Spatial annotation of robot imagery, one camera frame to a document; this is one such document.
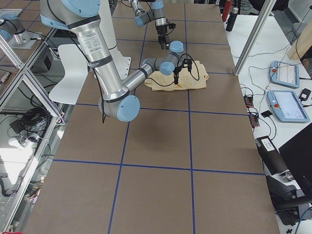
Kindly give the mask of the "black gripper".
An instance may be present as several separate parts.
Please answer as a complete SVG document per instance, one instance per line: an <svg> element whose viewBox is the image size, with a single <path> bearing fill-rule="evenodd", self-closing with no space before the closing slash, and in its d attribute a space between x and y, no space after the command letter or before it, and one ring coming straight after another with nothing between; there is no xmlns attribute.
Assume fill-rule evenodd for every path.
<svg viewBox="0 0 312 234"><path fill-rule="evenodd" d="M174 69L174 84L178 84L179 79L179 73L184 68L184 62L181 62L177 65L177 67Z"/></svg>
<svg viewBox="0 0 312 234"><path fill-rule="evenodd" d="M169 38L169 32L168 28L170 28L169 24L163 24L163 25L157 25L156 31L158 35L158 42L161 46L161 49L164 50L169 49L170 46L170 38Z"/></svg>

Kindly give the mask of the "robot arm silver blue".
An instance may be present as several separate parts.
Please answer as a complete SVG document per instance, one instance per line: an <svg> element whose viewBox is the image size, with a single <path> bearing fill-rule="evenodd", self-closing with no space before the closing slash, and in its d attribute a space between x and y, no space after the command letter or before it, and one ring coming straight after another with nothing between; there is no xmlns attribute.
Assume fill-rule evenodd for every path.
<svg viewBox="0 0 312 234"><path fill-rule="evenodd" d="M158 36L158 43L160 44L162 50L168 50L170 44L169 34L175 29L176 25L167 20L163 1L145 0L146 3L151 2L151 7L148 11L143 9L139 0L129 0L128 2L135 13L135 22L137 26L142 27L154 21Z"/></svg>
<svg viewBox="0 0 312 234"><path fill-rule="evenodd" d="M164 58L148 58L126 79L121 79L109 51L107 34L101 32L101 2L98 0L41 0L40 17L44 25L74 33L82 53L94 70L101 89L101 111L119 121L132 121L139 113L140 102L130 92L155 71L170 75L182 64L183 43L176 40L167 47Z"/></svg>

